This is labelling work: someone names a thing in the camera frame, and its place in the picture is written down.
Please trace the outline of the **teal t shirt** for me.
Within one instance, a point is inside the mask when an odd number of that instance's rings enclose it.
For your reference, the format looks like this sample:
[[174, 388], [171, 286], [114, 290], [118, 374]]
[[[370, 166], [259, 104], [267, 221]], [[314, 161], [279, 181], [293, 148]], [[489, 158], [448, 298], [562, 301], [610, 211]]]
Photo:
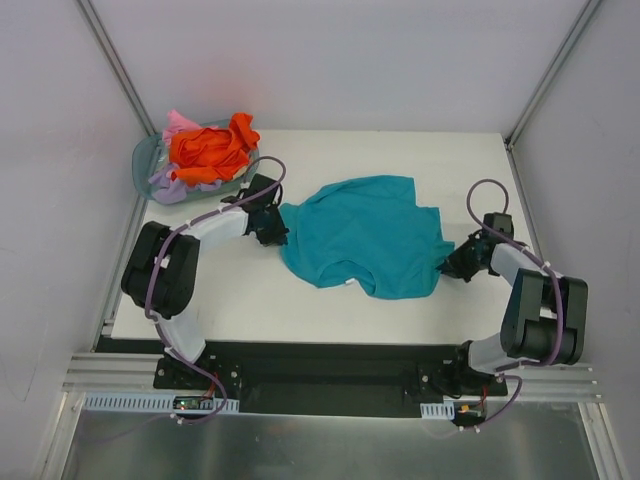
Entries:
[[411, 177], [333, 183], [298, 205], [283, 204], [280, 213], [288, 230], [281, 258], [317, 288], [355, 281], [373, 298], [427, 297], [454, 250], [439, 209], [418, 205]]

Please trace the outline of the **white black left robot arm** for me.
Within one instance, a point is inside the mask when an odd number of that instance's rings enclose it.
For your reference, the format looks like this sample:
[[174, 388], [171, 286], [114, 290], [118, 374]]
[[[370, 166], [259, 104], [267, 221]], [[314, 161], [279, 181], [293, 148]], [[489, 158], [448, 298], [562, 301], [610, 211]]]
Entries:
[[199, 259], [224, 243], [253, 234], [263, 246], [283, 245], [288, 229], [274, 204], [226, 207], [177, 228], [150, 221], [143, 225], [121, 279], [121, 290], [144, 310], [165, 352], [177, 360], [176, 375], [188, 388], [204, 387], [210, 363], [194, 294]]

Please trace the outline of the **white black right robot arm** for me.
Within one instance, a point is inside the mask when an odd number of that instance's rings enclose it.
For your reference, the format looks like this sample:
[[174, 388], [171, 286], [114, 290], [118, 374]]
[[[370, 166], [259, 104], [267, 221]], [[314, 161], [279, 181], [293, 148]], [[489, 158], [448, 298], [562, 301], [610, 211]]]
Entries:
[[498, 374], [521, 366], [574, 365], [584, 350], [588, 285], [559, 274], [527, 246], [476, 232], [437, 270], [470, 282], [485, 270], [505, 280], [511, 293], [500, 331], [463, 345], [465, 361], [450, 369], [452, 387], [473, 394]]

